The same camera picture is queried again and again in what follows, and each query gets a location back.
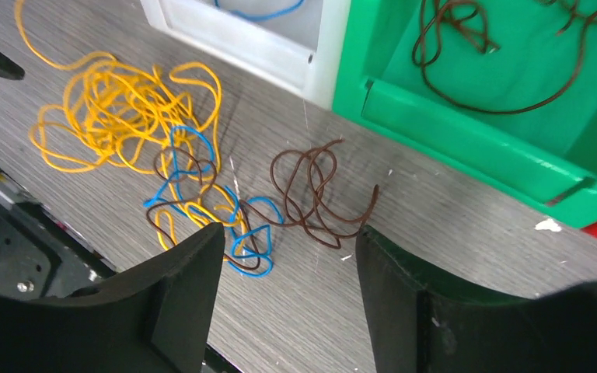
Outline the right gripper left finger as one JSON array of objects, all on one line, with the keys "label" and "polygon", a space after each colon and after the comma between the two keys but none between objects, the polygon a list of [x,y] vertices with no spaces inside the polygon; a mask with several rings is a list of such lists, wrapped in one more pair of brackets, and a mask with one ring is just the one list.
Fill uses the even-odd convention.
[{"label": "right gripper left finger", "polygon": [[71,295],[0,296],[0,372],[220,372],[207,339],[225,232],[172,249]]}]

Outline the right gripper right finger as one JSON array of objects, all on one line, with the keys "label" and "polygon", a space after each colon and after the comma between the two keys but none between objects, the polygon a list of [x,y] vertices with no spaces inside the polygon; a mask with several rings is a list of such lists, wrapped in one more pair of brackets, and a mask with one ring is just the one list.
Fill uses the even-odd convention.
[{"label": "right gripper right finger", "polygon": [[379,372],[597,372],[597,281],[539,298],[467,281],[371,226],[356,238]]}]

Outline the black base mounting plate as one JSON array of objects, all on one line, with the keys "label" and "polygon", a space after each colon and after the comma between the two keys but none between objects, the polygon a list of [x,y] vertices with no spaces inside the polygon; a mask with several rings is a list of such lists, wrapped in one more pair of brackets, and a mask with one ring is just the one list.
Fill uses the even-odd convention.
[{"label": "black base mounting plate", "polygon": [[117,268],[0,168],[0,295],[63,298]]}]

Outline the green plastic bin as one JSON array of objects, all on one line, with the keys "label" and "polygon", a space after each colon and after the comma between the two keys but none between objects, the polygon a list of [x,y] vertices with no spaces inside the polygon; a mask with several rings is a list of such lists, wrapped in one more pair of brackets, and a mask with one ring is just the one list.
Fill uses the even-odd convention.
[{"label": "green plastic bin", "polygon": [[333,110],[597,222],[597,1],[353,1]]}]

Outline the white plastic bin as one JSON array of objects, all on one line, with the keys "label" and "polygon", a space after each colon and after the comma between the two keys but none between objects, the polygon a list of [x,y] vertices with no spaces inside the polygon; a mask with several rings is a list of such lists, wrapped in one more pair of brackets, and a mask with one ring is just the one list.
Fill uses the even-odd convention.
[{"label": "white plastic bin", "polygon": [[141,5],[153,28],[331,109],[349,1],[143,1]]}]

